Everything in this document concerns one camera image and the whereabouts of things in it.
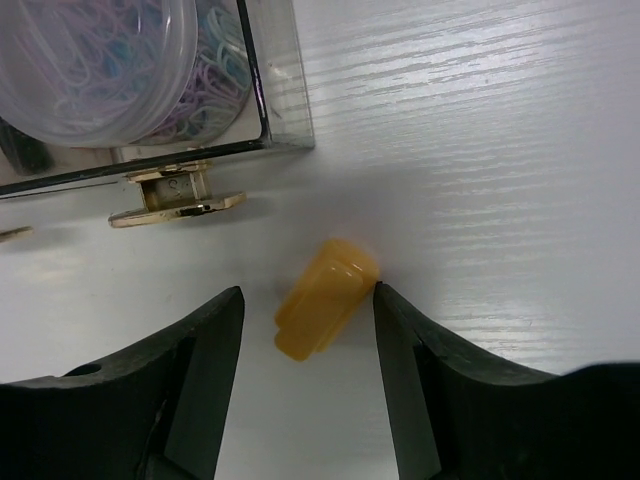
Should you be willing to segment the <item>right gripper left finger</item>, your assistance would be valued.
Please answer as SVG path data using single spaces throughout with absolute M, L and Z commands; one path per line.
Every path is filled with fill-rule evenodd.
M 4 384 L 2 477 L 213 478 L 244 314 L 232 287 L 63 376 Z

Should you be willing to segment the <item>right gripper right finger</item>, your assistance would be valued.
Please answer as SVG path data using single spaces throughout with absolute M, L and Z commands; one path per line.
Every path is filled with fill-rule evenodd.
M 480 348 L 385 283 L 373 308 L 401 478 L 638 477 L 637 363 L 554 375 Z

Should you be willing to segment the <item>yellow highlighter cap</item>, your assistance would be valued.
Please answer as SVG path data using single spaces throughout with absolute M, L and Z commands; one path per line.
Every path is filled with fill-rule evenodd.
M 296 361 L 328 349 L 379 279 L 377 262 L 342 239 L 321 246 L 275 315 L 276 347 Z

